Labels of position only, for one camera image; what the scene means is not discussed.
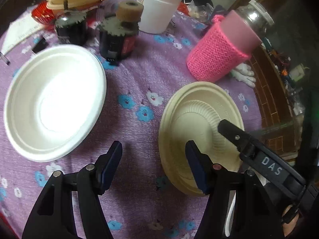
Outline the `beige plastic bowl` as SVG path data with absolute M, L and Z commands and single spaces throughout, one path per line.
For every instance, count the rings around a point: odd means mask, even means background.
M 185 156 L 185 144 L 189 140 L 212 162 L 229 171 L 239 170 L 239 152 L 217 130 L 223 119 L 244 128 L 231 96 L 213 83 L 198 81 L 185 85 L 169 100 L 160 121 L 159 155 L 166 176 L 179 191 L 191 196 L 204 195 Z

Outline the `white foam bowl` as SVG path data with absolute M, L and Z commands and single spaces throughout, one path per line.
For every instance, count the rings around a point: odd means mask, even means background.
M 228 201 L 226 219 L 224 224 L 224 234 L 226 237 L 229 237 L 231 234 L 232 223 L 234 219 L 235 203 L 236 203 L 236 192 L 234 190 L 231 190 L 229 194 L 229 201 Z
M 90 133 L 106 97 L 99 59 L 77 45 L 33 56 L 16 73 L 5 98 L 5 131 L 16 152 L 35 162 L 57 160 Z

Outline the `purple floral tablecloth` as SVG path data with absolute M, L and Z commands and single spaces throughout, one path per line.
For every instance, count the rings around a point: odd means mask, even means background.
M 140 33 L 132 55 L 118 66 L 103 62 L 105 104 L 87 138 L 67 156 L 48 163 L 20 156 L 1 130 L 1 216 L 21 236 L 28 216 L 55 170 L 72 173 L 95 162 L 113 141 L 123 145 L 114 180 L 100 197 L 114 238 L 193 238 L 205 197 L 187 196 L 168 180 L 158 130 L 172 95 L 192 83 L 185 61 L 204 24 L 176 12 L 165 33 Z

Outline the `white glove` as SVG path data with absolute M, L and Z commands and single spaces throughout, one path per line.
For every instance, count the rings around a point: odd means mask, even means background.
M 251 66 L 242 63 L 230 71 L 230 74 L 239 82 L 245 83 L 251 88 L 255 88 L 255 74 Z

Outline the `pink knit sleeve bottle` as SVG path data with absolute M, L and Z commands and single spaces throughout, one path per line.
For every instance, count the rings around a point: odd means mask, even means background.
M 216 82 L 250 59 L 274 20 L 255 0 L 213 16 L 212 25 L 187 56 L 187 68 L 198 81 Z

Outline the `black pen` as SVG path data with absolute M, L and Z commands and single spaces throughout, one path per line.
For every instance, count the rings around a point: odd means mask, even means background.
M 7 57 L 0 52 L 0 59 L 5 62 L 5 64 L 10 65 L 10 61 L 7 59 Z

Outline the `small black cap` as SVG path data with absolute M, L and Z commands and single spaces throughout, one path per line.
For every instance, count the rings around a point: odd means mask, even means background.
M 35 46 L 32 48 L 32 52 L 34 54 L 39 53 L 40 51 L 43 51 L 44 49 L 46 49 L 48 47 L 49 43 L 46 41 L 46 39 L 44 37 L 42 37 L 36 44 Z

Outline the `white paper sheet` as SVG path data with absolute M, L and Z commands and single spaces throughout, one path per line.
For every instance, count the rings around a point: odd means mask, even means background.
M 44 28 L 45 25 L 36 22 L 30 12 L 24 13 L 19 19 L 10 23 L 4 35 L 1 53 L 6 55 L 16 45 L 20 44 L 20 42 Z

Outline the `white plastic jar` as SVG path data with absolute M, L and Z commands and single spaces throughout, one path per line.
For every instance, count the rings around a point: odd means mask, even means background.
M 170 21 L 182 0 L 137 0 L 144 6 L 139 30 L 149 34 L 161 34 Z

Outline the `black jar left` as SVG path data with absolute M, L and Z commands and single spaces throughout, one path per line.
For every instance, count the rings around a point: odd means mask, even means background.
M 64 10 L 57 14 L 55 31 L 60 44 L 82 46 L 87 41 L 87 13 L 70 10 L 68 0 L 63 1 Z

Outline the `black jar with cork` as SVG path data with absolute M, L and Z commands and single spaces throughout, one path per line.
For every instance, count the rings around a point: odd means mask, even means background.
M 116 12 L 98 25 L 99 53 L 110 65 L 118 65 L 131 55 L 143 9 L 144 6 L 135 0 L 120 2 Z

